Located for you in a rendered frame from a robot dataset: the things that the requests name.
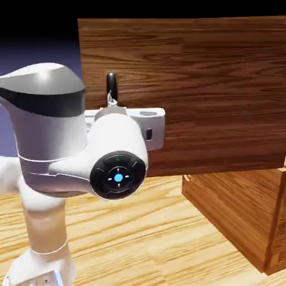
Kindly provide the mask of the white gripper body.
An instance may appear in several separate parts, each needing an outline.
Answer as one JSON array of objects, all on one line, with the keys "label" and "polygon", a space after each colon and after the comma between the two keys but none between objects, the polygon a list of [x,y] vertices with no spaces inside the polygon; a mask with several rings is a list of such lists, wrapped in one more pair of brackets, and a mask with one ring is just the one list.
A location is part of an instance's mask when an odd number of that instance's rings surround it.
[{"label": "white gripper body", "polygon": [[148,151],[158,150],[164,146],[165,141],[165,110],[163,108],[126,108],[105,107],[85,111],[87,129],[98,118],[119,113],[131,117],[140,126],[142,136]]}]

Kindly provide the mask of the dark curved door handle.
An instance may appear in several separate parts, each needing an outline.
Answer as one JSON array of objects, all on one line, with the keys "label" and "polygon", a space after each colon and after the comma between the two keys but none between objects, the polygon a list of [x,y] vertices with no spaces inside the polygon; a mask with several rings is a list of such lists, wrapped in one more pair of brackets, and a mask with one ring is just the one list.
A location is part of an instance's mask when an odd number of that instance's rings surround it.
[{"label": "dark curved door handle", "polygon": [[107,74],[107,105],[117,105],[117,77],[114,73]]}]

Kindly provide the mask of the large wooden cabinet door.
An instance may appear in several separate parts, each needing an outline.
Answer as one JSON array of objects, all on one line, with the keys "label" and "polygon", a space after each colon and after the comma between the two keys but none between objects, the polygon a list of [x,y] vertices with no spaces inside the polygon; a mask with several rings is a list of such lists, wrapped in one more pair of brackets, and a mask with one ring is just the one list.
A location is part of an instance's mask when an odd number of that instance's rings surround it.
[{"label": "large wooden cabinet door", "polygon": [[286,157],[286,15],[78,20],[86,106],[166,111],[151,177],[281,168]]}]

